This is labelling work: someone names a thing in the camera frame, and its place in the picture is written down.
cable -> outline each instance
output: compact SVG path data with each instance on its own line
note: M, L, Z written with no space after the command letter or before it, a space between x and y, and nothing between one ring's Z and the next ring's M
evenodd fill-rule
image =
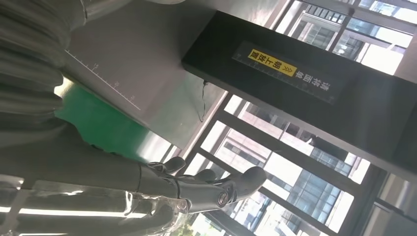
M203 82L203 92L202 92L202 96L201 99L203 100L204 106L203 106L203 115L200 117L200 114L198 114L198 119L200 120L201 123L203 123L204 121L204 117L206 116L206 101L204 100L204 88L206 87L206 85L208 84L207 81L204 80Z

yellow label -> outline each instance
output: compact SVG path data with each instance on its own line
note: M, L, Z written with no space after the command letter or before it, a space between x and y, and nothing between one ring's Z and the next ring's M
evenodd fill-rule
M290 65L284 61L278 60L274 57L271 57L268 54L265 54L263 52L260 52L258 50L252 49L252 51L250 52L248 58L264 64L274 70L277 70L283 74L286 74L288 76L293 76L294 73L297 70L297 67Z

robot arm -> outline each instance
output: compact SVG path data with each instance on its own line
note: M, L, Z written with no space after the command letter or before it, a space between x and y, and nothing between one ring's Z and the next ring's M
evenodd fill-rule
M6 214L5 223L1 225L0 221L0 235L17 229L20 233L44 233L45 222L69 235L99 229L99 234L93 235L138 231L146 235L178 223L180 214L221 209L247 198L266 180L265 172L258 167L218 181L207 170L193 177L174 177L170 174L183 167L182 159L146 165L105 153L85 143L72 124L55 117L54 111L62 103L53 91L62 83L59 68L65 64L70 31L102 12L122 6L119 2L0 1L0 182L4 176L14 176L23 183L16 187L7 180L6 187L0 185L1 191L7 193L0 195L11 196L7 201L0 199L6 204L0 206L0 211L4 210L0 213ZM103 198L95 198L103 191ZM103 226L99 221L97 227L94 219L74 218L92 214L82 211L82 206L112 206L121 193L126 206L133 199L140 200L136 207L126 207L122 222ZM52 203L54 209L77 208L79 215L74 215L73 210L43 211L43 204ZM131 213L144 215L138 222L129 219ZM44 218L30 217L36 214Z

black sign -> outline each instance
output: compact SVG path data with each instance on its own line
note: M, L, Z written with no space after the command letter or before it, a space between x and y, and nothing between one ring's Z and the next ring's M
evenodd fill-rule
M335 103L346 84L249 42L239 46L233 59L330 104Z

green panel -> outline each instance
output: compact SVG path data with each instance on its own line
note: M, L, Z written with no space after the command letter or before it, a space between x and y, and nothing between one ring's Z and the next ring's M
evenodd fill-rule
M145 162L138 150L151 133L148 129L79 85L71 84L61 96L64 108L56 112L57 117L74 124L86 142L107 152Z

